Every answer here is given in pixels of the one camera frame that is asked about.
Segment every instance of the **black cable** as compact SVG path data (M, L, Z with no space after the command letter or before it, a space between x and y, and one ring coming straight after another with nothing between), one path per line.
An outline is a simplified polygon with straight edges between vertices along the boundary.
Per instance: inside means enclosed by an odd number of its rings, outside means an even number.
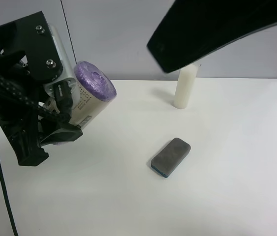
M4 181L4 177L3 177L1 163L0 163L0 183L1 183L1 188L2 188L2 192L3 192L3 197L4 197L7 213L8 213L9 218L10 218L13 234L14 234L14 236L18 236L16 226L15 226L15 222L14 222L14 218L13 218L13 214L12 214L12 210L11 210L11 206L10 206L10 202L9 202L9 197L8 197L7 191L6 191L6 186L5 186L5 181Z
M63 15L64 15L65 23L66 23L66 28L68 29L68 33L69 33L69 39L70 39L70 42L71 42L71 47L72 47L72 52L73 52L75 64L77 64L77 62L76 62L76 56L75 56L75 52L74 52L74 48L73 48L73 43L72 43L72 38L71 38L70 30L69 30L69 25L68 25L68 21L66 20L66 16L65 16L65 11L64 11L62 0L60 0L60 2L61 2L61 6L62 6L62 12L63 12Z

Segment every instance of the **purple cap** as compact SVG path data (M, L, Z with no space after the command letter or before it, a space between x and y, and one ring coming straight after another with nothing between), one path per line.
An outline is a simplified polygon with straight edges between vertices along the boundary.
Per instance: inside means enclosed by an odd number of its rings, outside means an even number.
M117 96L110 79L95 65L79 61L74 67L74 74L83 87L99 100L109 102Z

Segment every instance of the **white tabletop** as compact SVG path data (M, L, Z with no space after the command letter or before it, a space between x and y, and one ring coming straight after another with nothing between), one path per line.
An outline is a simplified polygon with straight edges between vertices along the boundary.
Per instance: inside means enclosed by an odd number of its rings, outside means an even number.
M277 80L114 81L117 98L73 143L20 167L0 157L21 236L277 236ZM149 166L178 137L192 147L169 178ZM12 235L0 190L0 235Z

